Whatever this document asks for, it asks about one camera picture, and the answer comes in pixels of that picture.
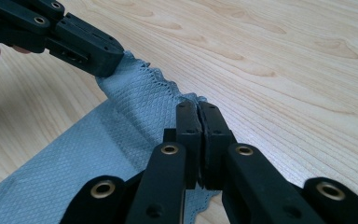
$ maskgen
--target wooden table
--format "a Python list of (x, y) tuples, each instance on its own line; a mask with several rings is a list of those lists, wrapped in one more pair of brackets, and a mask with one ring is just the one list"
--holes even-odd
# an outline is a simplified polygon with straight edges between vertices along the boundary
[[(291, 182), (358, 193), (358, 1), (61, 1), (218, 105), (238, 140)], [(47, 53), (3, 48), (0, 181), (106, 97)], [(198, 223), (228, 223), (216, 197)]]

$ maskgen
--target gray cloth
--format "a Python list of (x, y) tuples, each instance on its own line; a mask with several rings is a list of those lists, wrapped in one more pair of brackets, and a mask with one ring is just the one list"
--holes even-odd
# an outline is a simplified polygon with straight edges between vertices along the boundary
[[(129, 52), (113, 76), (97, 82), (109, 99), (0, 183), (0, 224), (59, 223), (92, 178), (127, 180), (143, 170), (164, 128), (175, 127), (175, 106), (199, 100)], [(185, 223), (194, 222), (214, 194), (188, 190)]]

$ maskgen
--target wrinkled fabric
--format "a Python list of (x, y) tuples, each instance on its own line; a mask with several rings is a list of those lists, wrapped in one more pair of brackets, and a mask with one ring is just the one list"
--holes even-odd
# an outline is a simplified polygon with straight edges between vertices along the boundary
[[(175, 127), (176, 105), (202, 100), (180, 93), (158, 69), (130, 52), (111, 77), (97, 82), (108, 100), (0, 183), (0, 224), (59, 223), (92, 178), (128, 180), (142, 171), (164, 129)], [(194, 222), (214, 194), (187, 190), (185, 223)]]

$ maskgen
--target table surface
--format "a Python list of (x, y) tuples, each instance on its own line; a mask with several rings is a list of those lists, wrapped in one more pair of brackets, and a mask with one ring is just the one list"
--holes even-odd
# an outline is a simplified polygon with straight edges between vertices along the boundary
[[(219, 106), (289, 181), (358, 193), (358, 1), (61, 1)], [(2, 47), (0, 181), (104, 101), (94, 77)], [(220, 197), (198, 223), (228, 223)]]

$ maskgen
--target screw hole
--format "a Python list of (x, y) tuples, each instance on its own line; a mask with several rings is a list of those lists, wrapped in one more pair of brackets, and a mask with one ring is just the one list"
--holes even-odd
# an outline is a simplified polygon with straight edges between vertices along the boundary
[(250, 156), (253, 154), (252, 149), (248, 147), (237, 147), (235, 150), (242, 156)]
[(35, 17), (34, 21), (36, 21), (37, 23), (39, 23), (41, 25), (45, 24), (45, 20), (41, 17)]
[(146, 209), (146, 214), (152, 218), (159, 218), (163, 215), (163, 208), (160, 204), (150, 204)]
[(106, 198), (115, 191), (115, 184), (110, 180), (103, 180), (98, 182), (91, 189), (91, 196), (96, 199)]
[(175, 146), (166, 146), (161, 149), (161, 152), (166, 155), (173, 155), (178, 151), (179, 151), (179, 148), (175, 147)]
[(51, 3), (51, 5), (53, 6), (53, 7), (55, 7), (55, 8), (61, 8), (61, 5), (60, 4), (58, 4), (58, 3)]
[(325, 197), (335, 200), (335, 201), (342, 201), (345, 199), (345, 193), (340, 190), (339, 188), (337, 188), (336, 186), (327, 183), (327, 182), (322, 182), (319, 183), (316, 186), (316, 189)]

